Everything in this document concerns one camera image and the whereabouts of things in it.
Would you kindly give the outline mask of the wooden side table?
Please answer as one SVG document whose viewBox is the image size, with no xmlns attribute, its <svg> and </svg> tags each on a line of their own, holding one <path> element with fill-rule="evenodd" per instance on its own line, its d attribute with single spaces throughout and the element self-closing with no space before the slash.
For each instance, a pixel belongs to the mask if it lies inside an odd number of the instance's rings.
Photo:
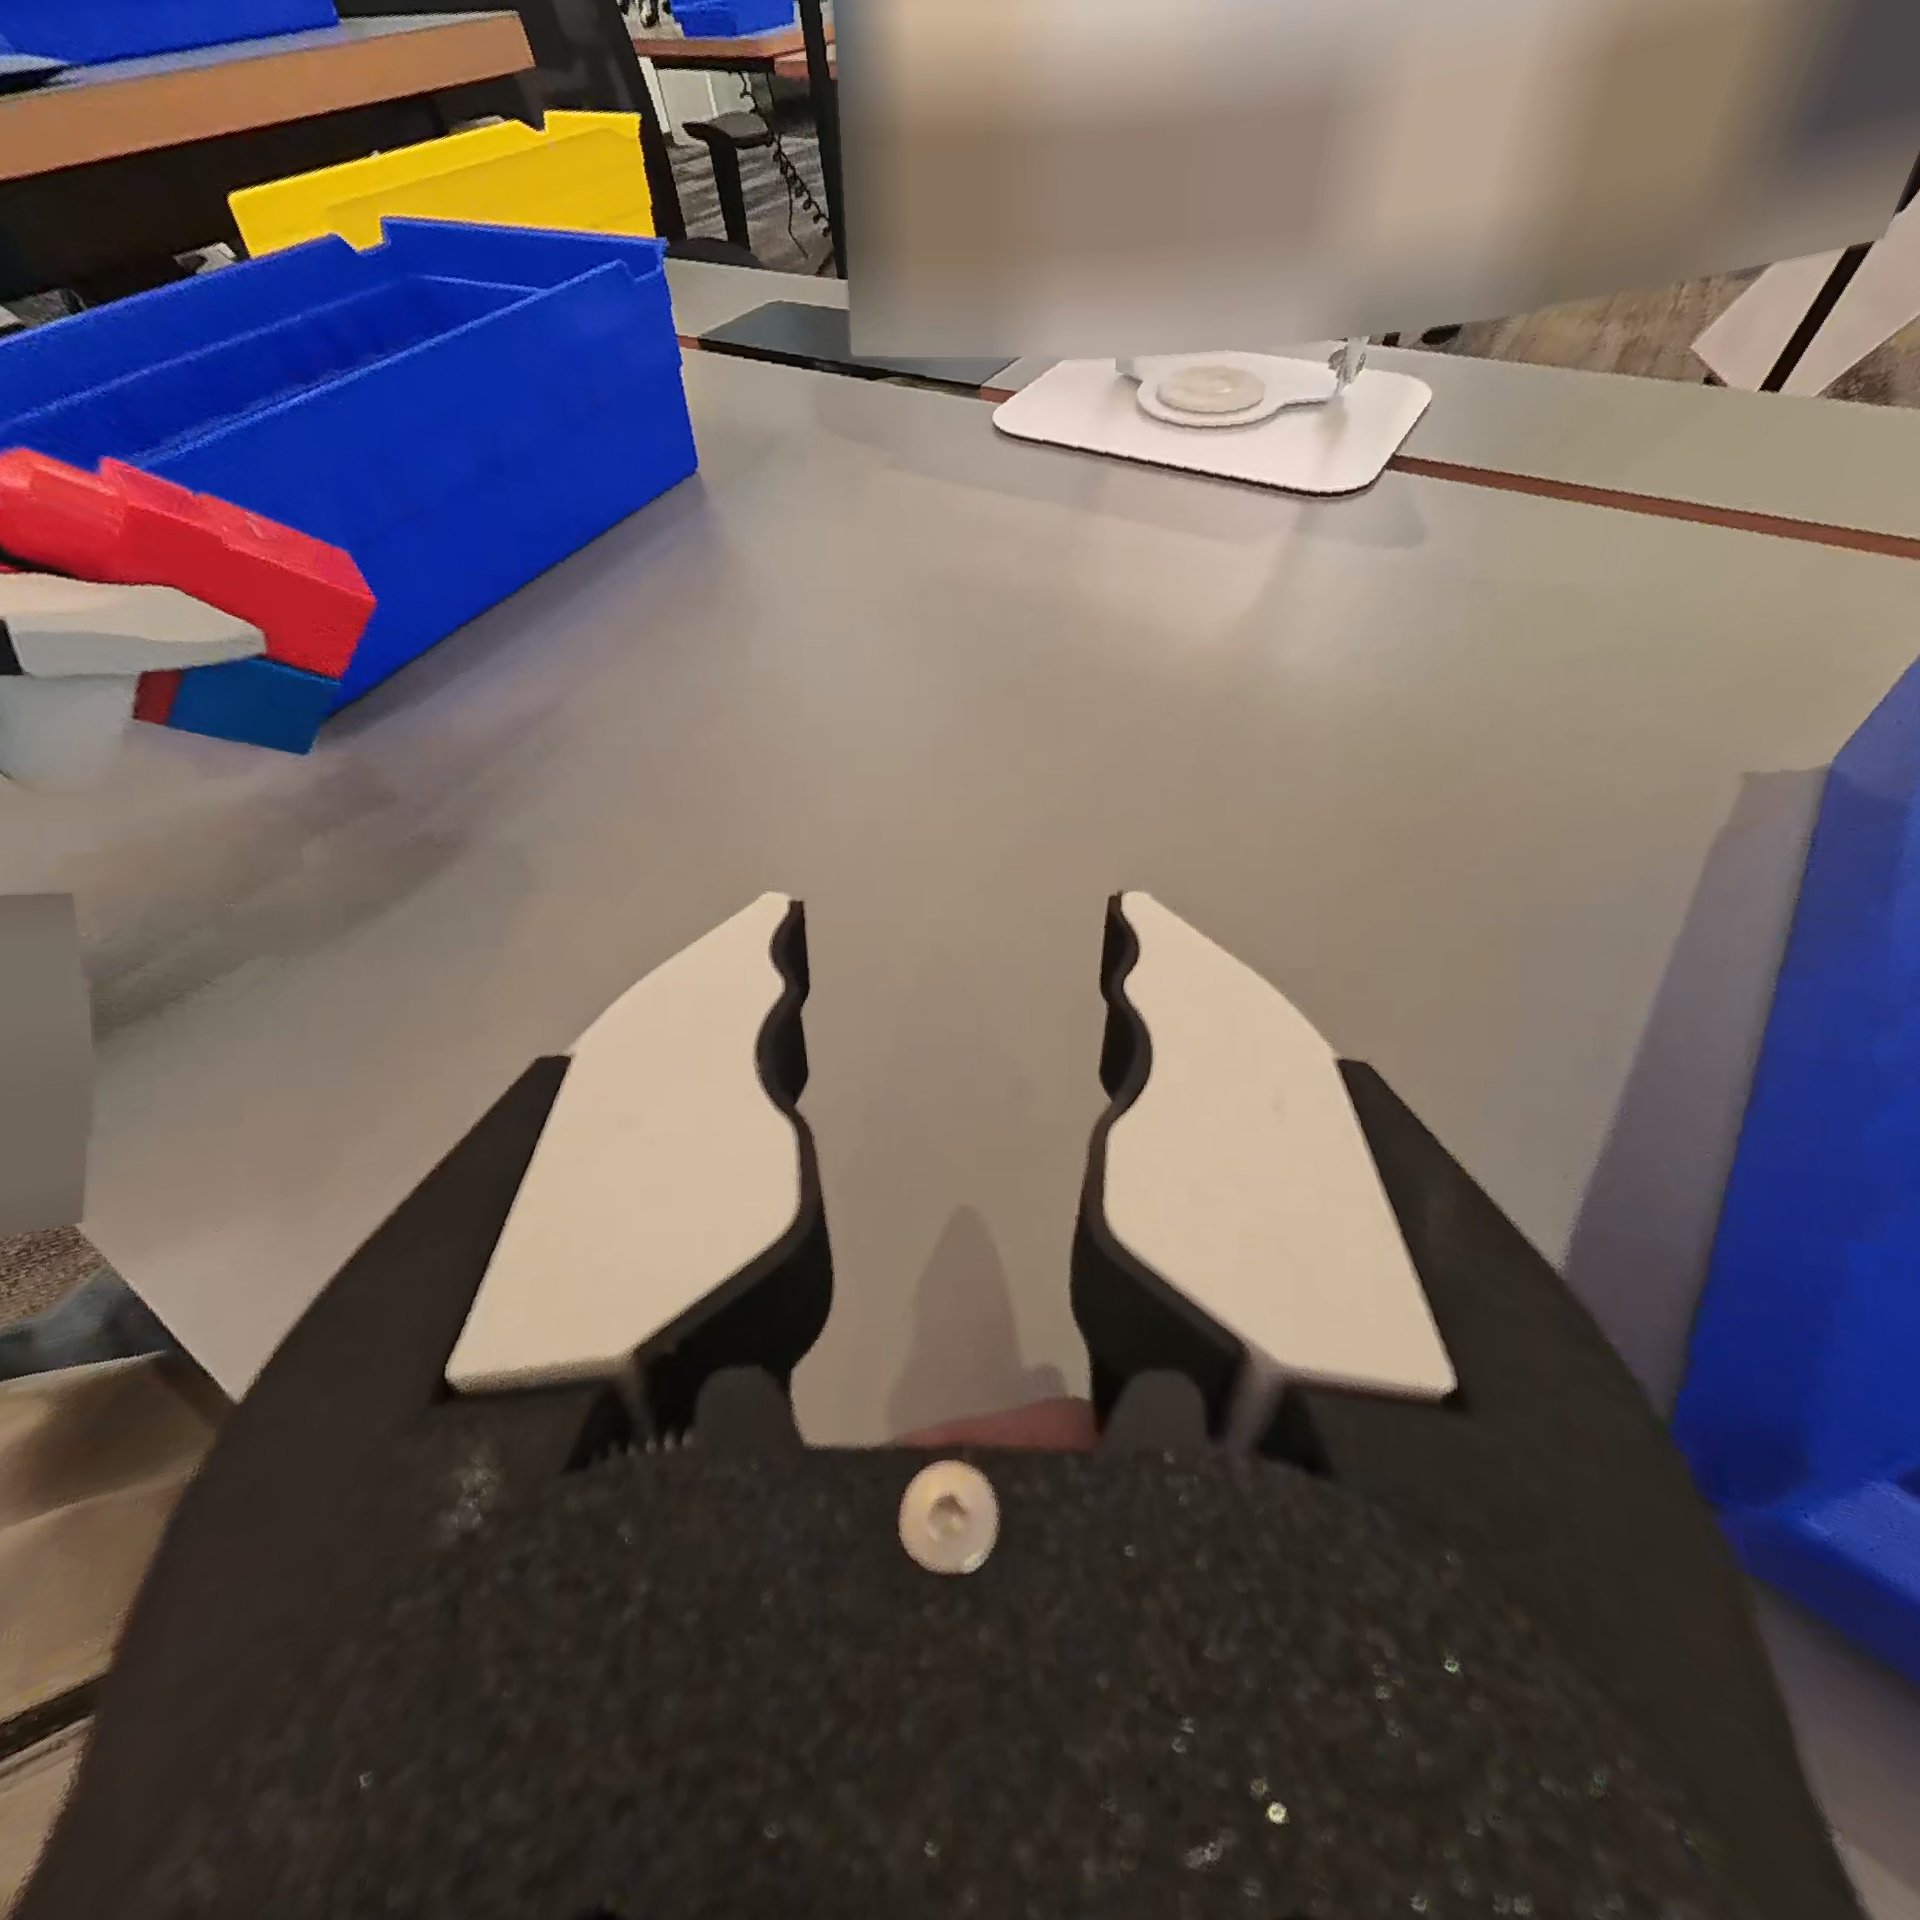
<svg viewBox="0 0 1920 1920">
<path fill-rule="evenodd" d="M 515 85 L 528 71 L 533 51 L 515 14 L 373 14 L 319 30 L 84 66 L 0 95 L 0 179 L 436 95 L 461 85 Z"/>
</svg>

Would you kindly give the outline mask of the yellow plastic bin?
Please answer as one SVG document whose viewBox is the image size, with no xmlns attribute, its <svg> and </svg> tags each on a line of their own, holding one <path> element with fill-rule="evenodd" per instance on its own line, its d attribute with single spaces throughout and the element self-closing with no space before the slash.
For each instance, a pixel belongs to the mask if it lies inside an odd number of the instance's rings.
<svg viewBox="0 0 1920 1920">
<path fill-rule="evenodd" d="M 304 242 L 380 246 L 380 223 L 556 228 L 655 242 L 636 108 L 547 108 L 226 196 L 254 260 Z"/>
</svg>

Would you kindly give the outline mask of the white book stand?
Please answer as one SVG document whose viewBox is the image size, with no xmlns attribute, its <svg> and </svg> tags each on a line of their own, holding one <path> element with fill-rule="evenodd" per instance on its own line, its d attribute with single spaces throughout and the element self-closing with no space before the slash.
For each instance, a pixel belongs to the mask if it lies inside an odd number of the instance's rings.
<svg viewBox="0 0 1920 1920">
<path fill-rule="evenodd" d="M 1351 499 L 1383 478 L 1431 402 L 1431 381 L 1371 366 L 1365 345 L 1324 345 L 1320 358 L 1186 349 L 1054 362 L 995 408 L 995 434 L 1291 499 Z"/>
</svg>

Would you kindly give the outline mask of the red two-stud toy block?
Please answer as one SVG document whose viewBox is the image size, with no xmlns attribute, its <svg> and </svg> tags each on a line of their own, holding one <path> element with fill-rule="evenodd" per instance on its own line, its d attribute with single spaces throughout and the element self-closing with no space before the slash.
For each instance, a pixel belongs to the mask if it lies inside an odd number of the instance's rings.
<svg viewBox="0 0 1920 1920">
<path fill-rule="evenodd" d="M 304 758 L 342 700 L 373 590 L 350 552 L 139 464 L 98 471 L 54 452 L 0 452 L 4 574 L 182 590 L 263 631 L 263 660 L 149 673 L 138 723 Z"/>
</svg>

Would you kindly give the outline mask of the white angled panel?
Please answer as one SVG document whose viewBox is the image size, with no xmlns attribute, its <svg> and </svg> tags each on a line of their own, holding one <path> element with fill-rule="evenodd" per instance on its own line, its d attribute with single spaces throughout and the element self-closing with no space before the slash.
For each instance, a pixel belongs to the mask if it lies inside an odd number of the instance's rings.
<svg viewBox="0 0 1920 1920">
<path fill-rule="evenodd" d="M 1881 242 L 1764 263 L 1700 336 L 1707 381 L 1737 395 L 1870 395 L 1920 321 L 1920 189 Z"/>
</svg>

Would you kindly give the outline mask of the blue plastic bin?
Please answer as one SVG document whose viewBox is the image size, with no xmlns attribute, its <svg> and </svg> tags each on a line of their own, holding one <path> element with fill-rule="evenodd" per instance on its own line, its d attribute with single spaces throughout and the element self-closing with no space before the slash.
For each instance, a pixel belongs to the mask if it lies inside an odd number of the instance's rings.
<svg viewBox="0 0 1920 1920">
<path fill-rule="evenodd" d="M 54 66 L 120 66 L 336 25 L 336 0 L 4 0 L 0 51 Z"/>
<path fill-rule="evenodd" d="M 666 242 L 380 223 L 98 304 L 0 349 L 4 452 L 129 464 L 319 538 L 367 580 L 319 642 L 164 673 L 138 715 L 261 751 L 319 734 L 699 471 Z"/>
<path fill-rule="evenodd" d="M 1920 1681 L 1920 664 L 1823 774 L 1673 1445 L 1751 1576 Z"/>
</svg>

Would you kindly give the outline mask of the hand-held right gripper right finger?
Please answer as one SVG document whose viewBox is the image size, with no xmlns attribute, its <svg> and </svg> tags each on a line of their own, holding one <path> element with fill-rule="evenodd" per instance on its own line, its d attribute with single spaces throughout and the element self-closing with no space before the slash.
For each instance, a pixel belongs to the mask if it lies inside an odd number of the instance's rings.
<svg viewBox="0 0 1920 1920">
<path fill-rule="evenodd" d="M 1098 930 L 1098 1085 L 1074 1225 L 1093 1402 L 1178 1374 L 1204 1407 L 1287 1392 L 1449 1402 L 1410 1233 L 1338 1047 L 1148 891 Z"/>
</svg>

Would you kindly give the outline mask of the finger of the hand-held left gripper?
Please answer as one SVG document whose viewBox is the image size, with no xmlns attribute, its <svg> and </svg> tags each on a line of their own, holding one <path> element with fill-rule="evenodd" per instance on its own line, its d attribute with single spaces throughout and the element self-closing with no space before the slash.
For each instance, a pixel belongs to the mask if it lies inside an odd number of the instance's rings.
<svg viewBox="0 0 1920 1920">
<path fill-rule="evenodd" d="M 263 660 L 263 631 L 182 590 L 0 574 L 0 774 L 98 780 L 149 673 Z"/>
</svg>

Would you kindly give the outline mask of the black flat panel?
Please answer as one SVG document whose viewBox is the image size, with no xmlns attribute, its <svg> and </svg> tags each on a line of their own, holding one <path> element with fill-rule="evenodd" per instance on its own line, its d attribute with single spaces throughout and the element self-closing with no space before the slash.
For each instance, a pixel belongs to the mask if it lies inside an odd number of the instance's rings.
<svg viewBox="0 0 1920 1920">
<path fill-rule="evenodd" d="M 836 304 L 757 304 L 727 321 L 699 332 L 689 345 L 743 362 L 965 391 L 965 395 L 995 391 L 1014 366 L 1014 358 L 865 358 L 850 349 L 850 319 Z"/>
</svg>

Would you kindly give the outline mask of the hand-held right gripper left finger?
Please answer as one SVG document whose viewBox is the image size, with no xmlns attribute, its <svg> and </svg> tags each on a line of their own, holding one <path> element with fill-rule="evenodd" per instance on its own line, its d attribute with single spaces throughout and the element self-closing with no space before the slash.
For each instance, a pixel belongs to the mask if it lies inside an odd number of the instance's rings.
<svg viewBox="0 0 1920 1920">
<path fill-rule="evenodd" d="M 797 1383 L 836 1308 L 803 1000 L 803 896 L 765 891 L 575 1033 L 445 1392 Z"/>
</svg>

